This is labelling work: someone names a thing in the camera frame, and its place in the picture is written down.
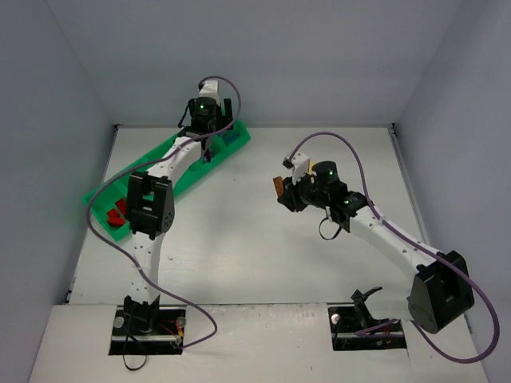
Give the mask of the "teal lego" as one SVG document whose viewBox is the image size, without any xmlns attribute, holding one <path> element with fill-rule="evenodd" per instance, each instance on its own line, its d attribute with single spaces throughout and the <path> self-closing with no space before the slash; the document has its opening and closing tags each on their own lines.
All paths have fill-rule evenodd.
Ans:
<svg viewBox="0 0 511 383">
<path fill-rule="evenodd" d="M 230 144 L 232 144 L 239 138 L 240 138 L 240 135 L 237 132 L 229 131 L 223 135 L 222 140 L 226 146 L 229 146 Z"/>
</svg>

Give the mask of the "long red lego brick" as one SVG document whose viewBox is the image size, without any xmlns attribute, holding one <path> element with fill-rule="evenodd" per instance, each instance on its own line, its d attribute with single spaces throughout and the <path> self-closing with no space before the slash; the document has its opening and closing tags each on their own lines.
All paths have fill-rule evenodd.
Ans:
<svg viewBox="0 0 511 383">
<path fill-rule="evenodd" d="M 116 203 L 115 203 L 115 206 L 117 208 L 117 210 L 123 215 L 123 216 L 126 216 L 126 212 L 127 212 L 127 203 L 124 199 L 119 199 Z"/>
</svg>

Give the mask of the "small red lego brick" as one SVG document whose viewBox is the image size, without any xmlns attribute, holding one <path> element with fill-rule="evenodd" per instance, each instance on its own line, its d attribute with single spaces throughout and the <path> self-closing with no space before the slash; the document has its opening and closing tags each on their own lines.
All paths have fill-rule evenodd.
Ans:
<svg viewBox="0 0 511 383">
<path fill-rule="evenodd" d="M 125 225 L 125 220 L 120 215 L 109 215 L 107 219 L 107 224 L 110 227 L 119 228 Z"/>
</svg>

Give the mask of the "purple square lego plate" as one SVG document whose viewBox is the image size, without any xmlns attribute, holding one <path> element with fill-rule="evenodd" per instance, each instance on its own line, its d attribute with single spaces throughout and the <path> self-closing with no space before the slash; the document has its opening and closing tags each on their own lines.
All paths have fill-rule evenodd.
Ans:
<svg viewBox="0 0 511 383">
<path fill-rule="evenodd" d="M 211 159 L 212 159 L 212 152 L 207 150 L 204 155 L 203 155 L 203 161 L 205 163 L 210 163 L 211 162 Z"/>
</svg>

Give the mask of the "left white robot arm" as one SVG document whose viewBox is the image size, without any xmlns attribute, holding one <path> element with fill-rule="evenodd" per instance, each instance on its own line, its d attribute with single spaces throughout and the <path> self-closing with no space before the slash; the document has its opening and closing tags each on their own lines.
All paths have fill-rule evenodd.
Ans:
<svg viewBox="0 0 511 383">
<path fill-rule="evenodd" d="M 160 252 L 165 234 L 175 218 L 174 187 L 198 160 L 212 158 L 212 134 L 233 122 L 232 101 L 221 105 L 212 97 L 188 102 L 191 122 L 178 133 L 171 148 L 158 163 L 129 177 L 127 220 L 133 239 L 135 274 L 123 308 L 126 313 L 157 310 Z"/>
</svg>

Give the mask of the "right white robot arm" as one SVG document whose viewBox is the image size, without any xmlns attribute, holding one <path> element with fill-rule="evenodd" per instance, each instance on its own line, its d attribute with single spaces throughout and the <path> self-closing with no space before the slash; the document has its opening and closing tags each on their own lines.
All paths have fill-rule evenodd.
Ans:
<svg viewBox="0 0 511 383">
<path fill-rule="evenodd" d="M 364 194 L 349 190 L 333 161 L 310 164 L 294 156 L 283 166 L 291 175 L 274 179 L 277 200 L 289 211 L 312 206 L 324 210 L 325 219 L 370 244 L 391 261 L 411 283 L 406 298 L 411 319 L 422 330 L 436 334 L 474 305 L 472 286 L 462 278 L 468 267 L 456 251 L 447 254 L 416 239 L 405 241 L 370 209 Z"/>
</svg>

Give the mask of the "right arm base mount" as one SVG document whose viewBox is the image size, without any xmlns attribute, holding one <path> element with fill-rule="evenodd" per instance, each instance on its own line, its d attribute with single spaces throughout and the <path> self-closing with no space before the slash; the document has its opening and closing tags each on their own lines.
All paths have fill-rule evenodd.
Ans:
<svg viewBox="0 0 511 383">
<path fill-rule="evenodd" d="M 331 345 L 334 351 L 383 351 L 406 349 L 402 323 L 395 319 L 375 319 L 366 306 L 366 300 L 382 288 L 380 286 L 351 295 L 351 303 L 327 308 Z"/>
</svg>

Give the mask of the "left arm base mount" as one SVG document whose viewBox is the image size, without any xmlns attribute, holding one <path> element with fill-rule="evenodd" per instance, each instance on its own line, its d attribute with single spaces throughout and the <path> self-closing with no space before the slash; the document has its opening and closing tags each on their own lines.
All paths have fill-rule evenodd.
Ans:
<svg viewBox="0 0 511 383">
<path fill-rule="evenodd" d="M 181 355 L 185 327 L 186 309 L 183 306 L 161 307 L 149 326 L 117 307 L 108 355 L 120 357 L 128 371 L 137 371 L 146 365 L 150 357 Z"/>
</svg>

